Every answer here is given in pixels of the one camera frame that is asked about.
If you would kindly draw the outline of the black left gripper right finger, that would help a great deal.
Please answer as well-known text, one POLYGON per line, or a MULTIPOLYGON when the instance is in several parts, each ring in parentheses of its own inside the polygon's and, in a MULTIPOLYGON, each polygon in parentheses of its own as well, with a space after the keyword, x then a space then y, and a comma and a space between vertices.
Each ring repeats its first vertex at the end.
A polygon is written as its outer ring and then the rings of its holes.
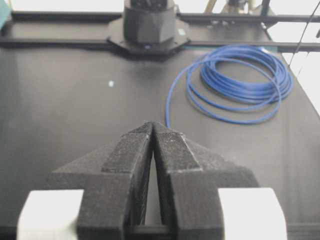
POLYGON ((177 240, 221 240, 219 188, 257 188, 252 170, 164 125, 152 124, 161 221, 177 240))

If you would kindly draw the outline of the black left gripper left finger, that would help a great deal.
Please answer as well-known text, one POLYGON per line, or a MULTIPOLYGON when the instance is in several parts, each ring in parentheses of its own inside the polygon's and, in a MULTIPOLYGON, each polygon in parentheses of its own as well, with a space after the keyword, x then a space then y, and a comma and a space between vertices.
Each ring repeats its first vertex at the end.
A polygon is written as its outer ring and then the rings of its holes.
POLYGON ((123 240, 127 226, 145 223, 152 133, 147 122, 48 175, 47 190, 84 191, 78 239, 123 240))

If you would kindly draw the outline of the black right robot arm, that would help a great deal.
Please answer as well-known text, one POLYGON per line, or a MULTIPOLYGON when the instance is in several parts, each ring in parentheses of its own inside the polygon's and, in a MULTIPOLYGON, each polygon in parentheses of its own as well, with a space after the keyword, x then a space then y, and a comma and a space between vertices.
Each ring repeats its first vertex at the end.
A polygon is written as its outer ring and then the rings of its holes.
MULTIPOLYGON (((151 46, 163 54, 186 42, 180 36, 171 0, 127 0, 123 15, 111 22, 121 32, 110 41, 134 53, 151 46)), ((127 133, 102 171, 128 174, 132 181, 131 237, 169 240, 249 240, 253 217, 245 204, 259 184, 247 168, 190 141, 181 133, 149 122, 127 133), (139 226, 144 221, 151 160, 155 161, 162 226, 139 226)))

